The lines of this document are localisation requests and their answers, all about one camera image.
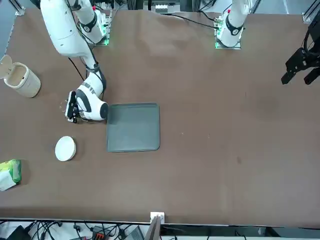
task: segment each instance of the cable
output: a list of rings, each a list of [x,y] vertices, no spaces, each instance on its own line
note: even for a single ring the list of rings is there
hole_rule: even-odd
[[[84,33],[81,31],[81,29],[78,28],[78,25],[77,25],[76,20],[75,20],[75,16],[74,16],[74,14],[72,13],[72,9],[71,9],[71,6],[70,6],[70,4],[69,4],[68,1],[66,2],[66,5],[68,6],[68,8],[69,8],[70,11],[71,11],[71,15],[72,15],[72,18],[73,18],[75,27],[78,29],[78,31],[81,33],[81,35],[82,35],[83,37],[87,38],[90,42],[92,42],[93,44],[95,44],[94,41],[92,41],[89,37],[87,37],[86,35],[84,35]]]
[[[106,231],[105,231],[105,227],[104,227],[104,224],[102,223],[102,229],[103,229],[103,235],[105,236],[106,235]]]
[[[212,1],[211,7],[213,7],[215,5],[217,0]],[[206,5],[208,2],[206,0],[201,0],[203,5]]]
[[[306,31],[306,34],[305,34],[305,37],[304,37],[304,40],[303,40],[303,48],[305,50],[305,52],[307,54],[311,54],[313,56],[320,56],[320,52],[312,52],[312,51],[309,51],[308,48],[307,48],[307,42],[308,42],[308,38],[309,38],[309,35],[310,35],[310,31],[309,29]]]
[[[110,232],[109,232],[109,237],[114,237],[114,236],[116,235],[116,233],[117,233],[117,227],[119,227],[119,226],[118,226],[118,225],[115,225],[115,227],[110,230]]]
[[[112,17],[112,19],[111,19],[110,24],[111,24],[111,23],[113,22],[113,20],[115,19],[115,16],[116,16],[117,12],[118,12],[120,9],[122,9],[123,6],[124,6],[124,5],[121,4],[121,5],[119,5],[119,7],[115,10],[115,13],[114,13],[114,15],[113,15],[113,17]]]
[[[40,226],[40,224],[41,224],[42,222],[43,222],[43,221],[39,221],[39,222],[38,222],[37,230],[36,230],[36,232],[33,234],[31,240],[33,240],[36,235],[37,235],[37,238],[40,239],[40,238],[39,238],[39,230],[43,228],[43,226]],[[52,223],[49,223],[48,227],[50,228],[52,225],[54,225],[54,224],[56,224],[56,223],[57,223],[57,222],[55,222],[55,221],[52,222]]]
[[[311,44],[314,44],[314,41],[312,41],[309,46],[308,46],[308,50],[310,49]]]
[[[70,62],[72,63],[72,65],[75,67],[76,71],[78,72],[78,74],[79,74],[80,77],[82,78],[82,81],[84,81],[84,78],[82,77],[81,73],[79,72],[79,69],[78,69],[77,66],[75,65],[74,61],[72,61],[70,57],[68,57],[68,59],[70,60]]]
[[[234,235],[235,235],[235,236],[239,236],[239,237],[244,237],[244,240],[247,240],[246,236],[245,236],[244,234],[243,234],[243,235],[240,235],[240,234],[237,232],[237,230],[235,230]]]
[[[46,238],[46,233],[48,233],[50,235],[51,240],[55,240],[54,237],[51,235],[51,232],[50,232],[50,227],[52,225],[50,225],[49,222],[45,222],[45,223],[41,222],[41,224],[42,224],[42,226],[44,228],[44,231],[42,233],[42,234],[44,234],[44,238]]]
[[[225,13],[225,11],[227,11],[227,9],[231,7],[231,5],[232,5],[232,3],[231,3],[229,6],[227,6],[227,7],[226,7],[226,9],[225,9],[225,10],[223,10],[223,12],[222,12],[222,13],[224,14],[224,13]]]
[[[211,0],[209,1],[206,5],[204,5],[199,11],[203,10],[205,7],[207,7],[209,4],[211,4],[212,2],[215,2],[216,0]]]
[[[37,220],[33,221],[32,223],[30,223],[27,227],[24,228],[24,232],[25,233],[29,233],[30,230],[36,225]]]
[[[211,18],[211,17],[209,17],[204,11],[202,11],[202,10],[200,10],[199,11],[200,13],[202,13],[207,19],[209,19],[209,20],[211,20],[211,21],[215,21],[216,19],[215,18]]]
[[[104,229],[99,230],[97,233],[100,233],[100,232],[103,231],[103,230],[108,230],[108,229],[111,229],[111,228],[112,228],[112,229],[109,231],[109,233],[110,233],[110,232],[113,231],[116,227],[117,227],[117,225],[112,225],[112,226],[109,226],[109,227],[106,227],[106,228],[104,228]]]
[[[93,227],[89,227],[88,224],[86,224],[85,222],[84,222],[84,225],[85,225],[91,232],[94,231]]]
[[[190,21],[190,22],[192,22],[192,23],[199,24],[199,25],[201,25],[201,26],[205,26],[205,27],[211,28],[211,29],[219,30],[219,28],[218,28],[217,26],[211,26],[211,25],[207,25],[207,24],[204,24],[204,23],[201,23],[201,22],[193,21],[193,20],[191,20],[191,19],[189,19],[189,18],[186,18],[186,17],[184,17],[184,16],[173,15],[173,14],[172,14],[171,16],[178,17],[178,18],[181,18],[181,19]]]
[[[74,230],[76,231],[76,234],[78,235],[79,239],[82,239],[82,237],[81,237],[80,234],[79,234],[79,229],[80,229],[80,227],[77,226],[75,222],[73,223],[73,228],[74,228]]]
[[[187,231],[186,231],[186,230],[183,230],[183,229],[180,229],[180,228],[176,228],[176,227],[163,226],[163,228],[165,228],[165,229],[170,229],[170,230],[178,230],[178,231],[181,231],[181,232],[187,233]]]
[[[124,229],[121,229],[119,226],[118,226],[118,228],[119,228],[119,233],[118,233],[118,235],[116,236],[116,238],[114,239],[114,240],[117,240],[117,239],[119,239],[119,240],[124,240],[125,239],[125,237],[124,238],[120,238],[120,236],[121,236],[121,234],[120,234],[120,232],[123,232],[124,234],[126,234],[126,230],[129,228],[129,227],[131,227],[133,224],[129,224],[128,226],[126,226]]]
[[[104,10],[104,9],[102,9],[100,6],[98,6],[98,5],[94,5],[97,9],[99,9],[99,10]]]

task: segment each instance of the table surface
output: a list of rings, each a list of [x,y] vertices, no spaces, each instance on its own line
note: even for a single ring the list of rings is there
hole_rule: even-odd
[[[119,11],[109,46],[94,49],[108,78],[104,100],[158,103],[160,148],[111,153],[105,122],[64,118],[82,81],[41,12],[27,9],[7,54],[42,86],[27,99],[0,83],[0,159],[22,160],[22,182],[0,193],[0,215],[148,222],[165,212],[167,223],[319,226],[320,82],[305,85],[303,72],[281,84],[306,29],[299,15],[253,14],[241,50],[215,49],[210,28]],[[65,135],[77,153],[60,162],[54,149]]]

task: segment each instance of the beige container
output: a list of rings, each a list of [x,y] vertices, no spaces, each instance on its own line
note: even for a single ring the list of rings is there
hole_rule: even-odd
[[[7,86],[27,98],[37,95],[41,82],[26,65],[20,62],[12,63],[9,55],[5,55],[0,63],[0,78],[4,79]]]

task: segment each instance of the round white lid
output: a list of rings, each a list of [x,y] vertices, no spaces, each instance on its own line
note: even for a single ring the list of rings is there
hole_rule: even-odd
[[[0,79],[6,79],[14,69],[12,59],[9,55],[4,55],[0,60]]]
[[[76,143],[70,136],[63,136],[55,145],[55,156],[60,161],[68,161],[76,153]]]

